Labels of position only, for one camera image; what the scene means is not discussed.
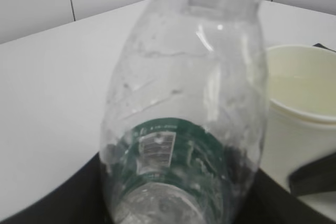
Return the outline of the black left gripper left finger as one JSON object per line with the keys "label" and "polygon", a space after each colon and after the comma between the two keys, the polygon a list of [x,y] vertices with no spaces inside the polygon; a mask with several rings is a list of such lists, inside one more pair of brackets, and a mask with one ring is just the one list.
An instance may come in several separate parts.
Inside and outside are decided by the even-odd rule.
{"label": "black left gripper left finger", "polygon": [[39,201],[1,223],[113,223],[101,190],[99,155]]}

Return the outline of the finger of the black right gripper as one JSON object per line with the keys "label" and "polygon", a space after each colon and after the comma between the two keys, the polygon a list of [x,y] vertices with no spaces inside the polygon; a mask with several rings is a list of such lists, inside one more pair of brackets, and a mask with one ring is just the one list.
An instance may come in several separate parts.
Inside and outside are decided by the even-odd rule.
{"label": "finger of the black right gripper", "polygon": [[330,48],[324,46],[324,45],[321,44],[321,43],[314,44],[313,46],[314,46],[314,47],[317,47],[317,48],[322,48],[322,49],[325,49],[325,50],[329,50],[329,51],[335,51],[335,50],[333,50],[333,49],[330,49]]}
{"label": "finger of the black right gripper", "polygon": [[305,164],[288,176],[290,193],[306,196],[335,191],[335,153]]}

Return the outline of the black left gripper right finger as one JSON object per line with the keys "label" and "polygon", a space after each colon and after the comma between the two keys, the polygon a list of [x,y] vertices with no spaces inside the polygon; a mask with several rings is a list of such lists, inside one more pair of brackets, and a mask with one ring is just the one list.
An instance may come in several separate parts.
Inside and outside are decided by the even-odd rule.
{"label": "black left gripper right finger", "polygon": [[335,223],[290,195],[263,170],[258,170],[236,223]]}

